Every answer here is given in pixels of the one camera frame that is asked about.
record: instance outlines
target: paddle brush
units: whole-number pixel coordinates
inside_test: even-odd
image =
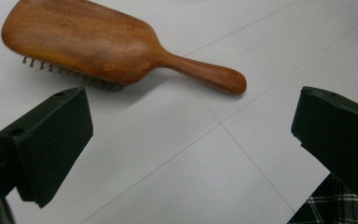
[[[2,28],[4,43],[15,52],[89,80],[135,83],[165,67],[193,77],[216,90],[238,95],[245,77],[230,68],[169,53],[144,21],[86,0],[20,0]]]

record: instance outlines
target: hairbrush handle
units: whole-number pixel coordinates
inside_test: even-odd
[[[245,76],[231,68],[197,62],[169,52],[164,54],[162,61],[162,66],[200,80],[218,91],[232,95],[240,95],[246,91]]]

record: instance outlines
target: black and white plaid cloth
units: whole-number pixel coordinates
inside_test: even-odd
[[[358,197],[330,174],[289,223],[357,224]]]

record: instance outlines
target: wooden hairbrush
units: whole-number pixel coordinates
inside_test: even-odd
[[[87,0],[20,0],[2,28],[12,50],[104,81],[129,85],[166,67],[233,95],[243,94],[245,77],[230,68],[169,53],[144,21]]]

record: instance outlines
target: hairbrush bristle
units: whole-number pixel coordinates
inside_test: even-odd
[[[24,57],[24,59],[22,60],[22,63],[27,63],[27,59],[28,59],[28,57]],[[30,67],[34,67],[35,61],[36,61],[36,59],[31,59]],[[46,64],[45,62],[40,62],[40,70],[45,69],[45,64]],[[126,86],[126,85],[123,85],[120,83],[107,81],[107,80],[104,80],[104,79],[101,79],[98,77],[92,77],[92,76],[89,76],[84,73],[79,73],[79,72],[72,71],[70,69],[62,68],[62,67],[52,64],[52,63],[48,64],[48,71],[53,72],[54,67],[57,67],[59,74],[66,74],[69,77],[79,78],[80,80],[87,83],[88,85],[93,86],[93,87],[98,87],[100,89],[106,89],[108,91],[121,91]]]

